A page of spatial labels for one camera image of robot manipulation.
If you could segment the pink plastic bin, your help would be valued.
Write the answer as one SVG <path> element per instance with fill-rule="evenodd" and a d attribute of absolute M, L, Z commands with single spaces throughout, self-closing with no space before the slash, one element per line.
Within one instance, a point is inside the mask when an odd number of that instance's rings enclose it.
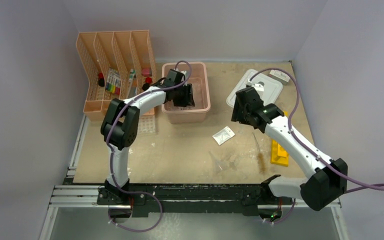
<path fill-rule="evenodd" d="M 167 75 L 170 69 L 177 68 L 180 71 L 186 71 L 190 76 L 188 83 L 192 85 L 192 97 L 195 106 L 177 107 L 171 101 L 161 106 L 162 112 L 172 124 L 202 122 L 211 108 L 206 65 L 199 61 L 190 62 L 189 64 L 190 66 L 187 66 L 186 63 L 176 65 L 173 62 L 162 66 L 161 74 L 163 77 Z"/>

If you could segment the white plastic lid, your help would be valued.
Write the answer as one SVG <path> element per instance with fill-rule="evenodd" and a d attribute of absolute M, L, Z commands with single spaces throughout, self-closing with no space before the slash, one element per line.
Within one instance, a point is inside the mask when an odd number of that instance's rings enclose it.
<path fill-rule="evenodd" d="M 250 81 L 251 77 L 255 73 L 257 73 L 257 70 L 255 69 L 249 69 L 245 72 L 245 74 L 242 76 L 242 78 L 233 88 L 231 93 L 228 95 L 226 99 L 226 103 L 228 106 L 233 108 L 235 104 L 235 99 L 236 99 L 236 92 L 246 87 L 250 87 L 251 83 L 261 83 L 264 85 L 264 92 L 257 92 L 257 93 L 260 99 L 263 100 L 265 105 L 275 103 L 281 91 L 283 90 L 283 85 L 279 81 L 262 73 L 260 73 Z"/>

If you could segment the clear plastic bag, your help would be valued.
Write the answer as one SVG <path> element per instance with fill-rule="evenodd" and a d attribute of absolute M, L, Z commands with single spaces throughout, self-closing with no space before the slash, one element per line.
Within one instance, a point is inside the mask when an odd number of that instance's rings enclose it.
<path fill-rule="evenodd" d="M 215 142 L 221 146 L 226 141 L 230 140 L 235 136 L 235 133 L 229 126 L 225 126 L 223 129 L 215 133 L 212 138 L 215 140 Z"/>

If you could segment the clear acrylic tube rack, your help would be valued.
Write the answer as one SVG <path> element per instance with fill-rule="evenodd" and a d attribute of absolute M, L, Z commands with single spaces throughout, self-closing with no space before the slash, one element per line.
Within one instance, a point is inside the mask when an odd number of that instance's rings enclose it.
<path fill-rule="evenodd" d="M 137 133 L 154 134 L 156 133 L 156 117 L 155 115 L 143 115 L 139 118 Z"/>

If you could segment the yellow test tube rack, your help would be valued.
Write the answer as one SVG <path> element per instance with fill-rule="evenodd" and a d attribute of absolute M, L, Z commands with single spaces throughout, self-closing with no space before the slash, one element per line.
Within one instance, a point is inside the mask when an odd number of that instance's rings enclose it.
<path fill-rule="evenodd" d="M 282 167 L 289 166 L 289 154 L 287 151 L 274 139 L 271 140 L 270 163 Z"/>

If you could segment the clear glass funnel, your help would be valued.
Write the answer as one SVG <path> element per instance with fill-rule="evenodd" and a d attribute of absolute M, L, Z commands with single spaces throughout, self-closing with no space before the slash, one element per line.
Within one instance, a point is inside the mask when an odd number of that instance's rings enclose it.
<path fill-rule="evenodd" d="M 211 151 L 209 151 L 208 153 L 212 160 L 213 171 L 215 174 L 218 174 L 227 168 L 225 163 L 221 159 L 217 158 Z"/>

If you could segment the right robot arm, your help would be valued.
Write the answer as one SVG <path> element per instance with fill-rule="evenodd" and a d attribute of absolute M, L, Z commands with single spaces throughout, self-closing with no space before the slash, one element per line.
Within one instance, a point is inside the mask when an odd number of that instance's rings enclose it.
<path fill-rule="evenodd" d="M 268 204 L 280 197 L 303 200 L 320 211 L 346 192 L 347 163 L 332 159 L 309 142 L 275 104 L 265 105 L 253 87 L 235 93 L 231 121 L 252 126 L 280 144 L 297 162 L 304 178 L 274 175 L 263 182 L 260 196 Z"/>

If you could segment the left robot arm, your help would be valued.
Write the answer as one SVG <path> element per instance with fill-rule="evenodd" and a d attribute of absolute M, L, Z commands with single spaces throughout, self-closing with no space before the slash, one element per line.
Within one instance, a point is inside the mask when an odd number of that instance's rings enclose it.
<path fill-rule="evenodd" d="M 104 188 L 116 204 L 122 205 L 129 199 L 130 191 L 124 186 L 129 182 L 129 149 L 137 137 L 140 117 L 167 102 L 176 107 L 194 106 L 192 85 L 188 83 L 190 75 L 188 71 L 170 69 L 155 83 L 145 82 L 142 93 L 111 100 L 100 133 L 109 151 L 109 175 Z"/>

